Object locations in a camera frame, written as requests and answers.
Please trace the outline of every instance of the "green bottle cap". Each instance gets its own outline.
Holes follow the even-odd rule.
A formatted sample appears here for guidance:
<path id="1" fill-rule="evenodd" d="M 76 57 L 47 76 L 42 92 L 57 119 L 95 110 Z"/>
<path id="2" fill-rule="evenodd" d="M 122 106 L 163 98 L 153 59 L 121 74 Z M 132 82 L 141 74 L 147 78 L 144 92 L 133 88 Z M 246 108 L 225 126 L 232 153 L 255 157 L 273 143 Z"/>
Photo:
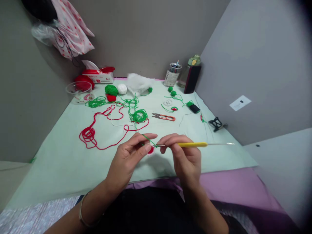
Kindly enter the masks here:
<path id="1" fill-rule="evenodd" d="M 194 55 L 188 60 L 188 65 L 198 66 L 201 63 L 201 57 L 199 55 Z"/>

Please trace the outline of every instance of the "bracelet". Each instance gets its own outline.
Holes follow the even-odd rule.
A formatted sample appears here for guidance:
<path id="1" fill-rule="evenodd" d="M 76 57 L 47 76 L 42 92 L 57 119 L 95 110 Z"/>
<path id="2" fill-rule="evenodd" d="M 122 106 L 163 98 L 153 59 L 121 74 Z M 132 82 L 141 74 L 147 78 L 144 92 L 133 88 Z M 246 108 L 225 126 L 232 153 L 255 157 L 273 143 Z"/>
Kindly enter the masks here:
<path id="1" fill-rule="evenodd" d="M 84 219 L 82 218 L 82 204 L 83 204 L 83 202 L 84 202 L 84 198 L 89 194 L 89 192 L 86 194 L 86 195 L 84 195 L 84 197 L 82 198 L 82 200 L 81 200 L 81 204 L 80 204 L 80 210 L 79 210 L 79 220 L 81 221 L 81 223 L 84 225 L 84 226 L 86 226 L 86 227 L 88 227 L 88 228 L 90 228 L 90 227 L 95 227 L 96 225 L 98 225 L 98 223 L 100 222 L 100 220 L 101 219 L 99 219 L 98 221 L 97 221 L 97 223 L 96 224 L 94 224 L 94 225 L 89 225 L 89 224 L 87 224 L 85 221 L 84 221 Z"/>

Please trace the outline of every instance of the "plastic cup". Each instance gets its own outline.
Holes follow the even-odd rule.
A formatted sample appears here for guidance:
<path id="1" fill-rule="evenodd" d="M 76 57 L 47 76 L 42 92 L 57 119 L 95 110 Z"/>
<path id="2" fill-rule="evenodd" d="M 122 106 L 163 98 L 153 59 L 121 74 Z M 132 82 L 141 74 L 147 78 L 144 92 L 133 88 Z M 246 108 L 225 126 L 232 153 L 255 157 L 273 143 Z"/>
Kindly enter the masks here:
<path id="1" fill-rule="evenodd" d="M 84 104 L 94 99 L 92 85 L 87 81 L 77 81 L 66 86 L 66 92 L 72 94 L 76 103 Z"/>

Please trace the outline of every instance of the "red scissors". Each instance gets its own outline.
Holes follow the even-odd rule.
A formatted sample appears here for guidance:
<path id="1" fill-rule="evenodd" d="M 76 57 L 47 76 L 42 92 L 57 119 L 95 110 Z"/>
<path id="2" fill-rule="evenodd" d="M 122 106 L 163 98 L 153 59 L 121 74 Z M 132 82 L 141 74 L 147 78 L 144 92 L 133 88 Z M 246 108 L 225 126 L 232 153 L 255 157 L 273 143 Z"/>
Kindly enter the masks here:
<path id="1" fill-rule="evenodd" d="M 152 117 L 155 117 L 157 119 L 164 119 L 164 120 L 170 120 L 170 121 L 175 121 L 175 117 L 173 116 L 168 116 L 168 115 L 161 115 L 161 114 L 156 114 L 156 113 L 152 113 L 153 116 Z"/>

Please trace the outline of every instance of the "finger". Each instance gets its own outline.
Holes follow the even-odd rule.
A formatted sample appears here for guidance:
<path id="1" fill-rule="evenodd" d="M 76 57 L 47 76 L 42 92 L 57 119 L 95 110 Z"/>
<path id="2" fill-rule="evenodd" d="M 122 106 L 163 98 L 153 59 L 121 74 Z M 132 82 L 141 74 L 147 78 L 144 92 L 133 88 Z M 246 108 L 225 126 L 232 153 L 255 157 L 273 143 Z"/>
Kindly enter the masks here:
<path id="1" fill-rule="evenodd" d="M 146 141 L 144 141 L 144 142 L 138 143 L 134 148 L 135 148 L 136 150 L 138 150 L 139 148 L 142 147 L 142 145 L 146 145 L 146 144 L 150 144 L 150 141 L 149 141 L 148 139 L 146 139 Z"/>
<path id="2" fill-rule="evenodd" d="M 157 142 L 156 145 L 164 145 L 164 143 L 165 143 L 170 137 L 172 137 L 172 136 L 178 136 L 178 134 L 177 134 L 177 133 L 173 133 L 173 134 L 166 135 L 166 136 L 162 137 L 162 138 Z M 161 146 L 161 147 L 160 147 L 160 152 L 161 152 L 162 154 L 164 154 L 164 153 L 166 152 L 166 149 L 167 149 L 167 147 Z"/>
<path id="3" fill-rule="evenodd" d="M 147 155 L 147 153 L 151 150 L 152 145 L 151 144 L 146 144 L 139 148 L 131 157 L 132 162 L 134 163 L 134 166 L 137 165 L 141 159 Z"/>
<path id="4" fill-rule="evenodd" d="M 178 161 L 182 166 L 188 162 L 188 159 L 185 156 L 185 153 L 183 149 L 178 144 L 173 144 L 170 146 L 170 149 L 172 150 L 173 157 L 176 161 Z"/>
<path id="5" fill-rule="evenodd" d="M 171 145 L 173 145 L 175 143 L 190 143 L 190 142 L 193 142 L 193 141 L 190 138 L 188 138 L 186 135 L 179 135 L 179 136 L 173 136 L 173 137 L 169 138 L 164 143 L 164 145 L 166 147 L 170 147 Z M 197 151 L 199 151 L 199 149 L 195 148 L 195 147 L 190 147 L 190 148 L 183 147 L 182 149 L 188 155 L 189 154 L 195 154 L 195 153 L 197 153 Z"/>
<path id="6" fill-rule="evenodd" d="M 174 143 L 190 143 L 193 142 L 190 138 L 188 138 L 186 135 L 178 135 L 170 137 L 166 142 L 164 142 L 164 145 L 169 146 Z"/>
<path id="7" fill-rule="evenodd" d="M 144 142 L 146 138 L 148 139 L 155 139 L 157 137 L 157 134 L 154 133 L 145 133 L 145 136 L 142 134 L 134 134 L 132 138 L 130 138 L 128 141 L 126 141 L 124 144 L 128 146 L 135 146 L 140 142 Z"/>

